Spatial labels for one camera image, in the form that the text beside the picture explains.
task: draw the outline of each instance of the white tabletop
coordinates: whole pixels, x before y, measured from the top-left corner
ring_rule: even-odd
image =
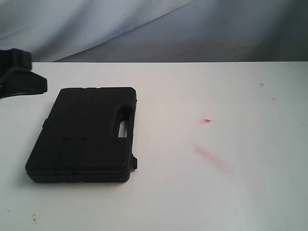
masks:
[[[33,71],[47,93],[0,100],[1,230],[307,230],[307,62]],[[128,182],[32,182],[25,164],[60,89],[121,86],[138,97]]]

